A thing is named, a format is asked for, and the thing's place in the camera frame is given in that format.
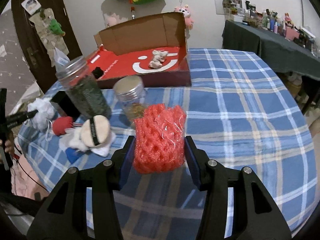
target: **metal bolt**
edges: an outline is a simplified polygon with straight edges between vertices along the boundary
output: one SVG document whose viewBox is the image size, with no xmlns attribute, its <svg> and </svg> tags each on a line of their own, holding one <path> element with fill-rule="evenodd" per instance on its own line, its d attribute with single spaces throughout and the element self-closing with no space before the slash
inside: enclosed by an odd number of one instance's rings
<svg viewBox="0 0 320 240">
<path fill-rule="evenodd" d="M 70 169 L 68 169 L 68 172 L 70 173 L 70 174 L 73 174 L 73 173 L 75 173 L 77 171 L 77 168 L 76 167 L 71 167 Z"/>
<path fill-rule="evenodd" d="M 212 166 L 212 167 L 217 166 L 217 162 L 215 160 L 209 160 L 208 164 L 209 166 Z"/>
<path fill-rule="evenodd" d="M 110 166 L 112 164 L 112 160 L 105 160 L 104 162 L 103 162 L 103 165 L 104 166 Z"/>
<path fill-rule="evenodd" d="M 243 168 L 243 171 L 247 174 L 250 174 L 252 172 L 251 168 L 250 167 L 244 167 Z"/>
</svg>

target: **beige hanging fabric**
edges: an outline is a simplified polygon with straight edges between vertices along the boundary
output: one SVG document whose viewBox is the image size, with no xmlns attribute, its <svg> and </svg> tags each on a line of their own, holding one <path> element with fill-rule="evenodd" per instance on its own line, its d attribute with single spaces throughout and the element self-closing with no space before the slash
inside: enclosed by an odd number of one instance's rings
<svg viewBox="0 0 320 240">
<path fill-rule="evenodd" d="M 34 14 L 29 18 L 31 22 L 35 24 L 36 31 L 47 50 L 47 53 L 51 60 L 51 66 L 54 67 L 55 62 L 53 59 L 54 56 L 54 48 L 58 48 L 64 54 L 68 55 L 69 50 L 67 45 L 65 44 L 63 37 L 61 35 L 54 34 L 50 29 L 49 25 L 51 20 L 54 19 L 54 14 L 51 8 L 47 8 L 44 10 L 45 18 L 44 20 L 40 17 L 40 12 Z"/>
</svg>

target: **pink box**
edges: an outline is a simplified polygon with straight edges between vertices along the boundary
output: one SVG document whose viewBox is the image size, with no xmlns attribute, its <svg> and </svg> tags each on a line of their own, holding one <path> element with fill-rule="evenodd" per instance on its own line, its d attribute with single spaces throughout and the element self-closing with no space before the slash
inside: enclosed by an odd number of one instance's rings
<svg viewBox="0 0 320 240">
<path fill-rule="evenodd" d="M 294 38 L 297 38 L 297 39 L 299 38 L 299 32 L 297 32 L 296 30 L 291 29 L 289 27 L 287 27 L 286 30 L 287 30 L 287 32 L 285 34 L 285 37 L 287 39 L 289 39 L 290 41 L 293 41 Z"/>
</svg>

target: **white smiley face print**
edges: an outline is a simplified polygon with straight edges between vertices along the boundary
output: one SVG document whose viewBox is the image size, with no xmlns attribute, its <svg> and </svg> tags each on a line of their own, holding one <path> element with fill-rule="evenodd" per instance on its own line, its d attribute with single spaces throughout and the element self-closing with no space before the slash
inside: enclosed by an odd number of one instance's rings
<svg viewBox="0 0 320 240">
<path fill-rule="evenodd" d="M 168 57 L 172 56 L 177 56 L 178 53 L 169 53 Z M 147 56 L 140 56 L 138 57 L 139 60 L 146 60 L 148 57 Z M 135 72 L 140 73 L 140 74 L 145 74 L 145 73 L 152 73 L 152 72 L 161 72 L 164 70 L 167 70 L 171 67 L 173 67 L 176 63 L 178 62 L 177 59 L 172 59 L 167 65 L 163 65 L 161 68 L 158 69 L 144 69 L 140 67 L 140 62 L 135 62 L 132 64 L 132 68 Z"/>
</svg>

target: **red sponge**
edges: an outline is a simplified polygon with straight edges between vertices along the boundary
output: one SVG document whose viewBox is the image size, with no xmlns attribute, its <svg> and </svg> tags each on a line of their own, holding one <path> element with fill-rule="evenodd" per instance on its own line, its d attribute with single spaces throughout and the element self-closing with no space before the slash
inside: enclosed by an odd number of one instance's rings
<svg viewBox="0 0 320 240">
<path fill-rule="evenodd" d="M 180 106 L 165 109 L 164 104 L 158 104 L 134 120 L 137 140 L 133 166 L 139 173 L 172 171 L 185 162 L 186 117 Z"/>
<path fill-rule="evenodd" d="M 54 120 L 52 130 L 55 135 L 60 136 L 66 134 L 65 129 L 73 127 L 73 119 L 70 116 L 59 117 Z"/>
</svg>

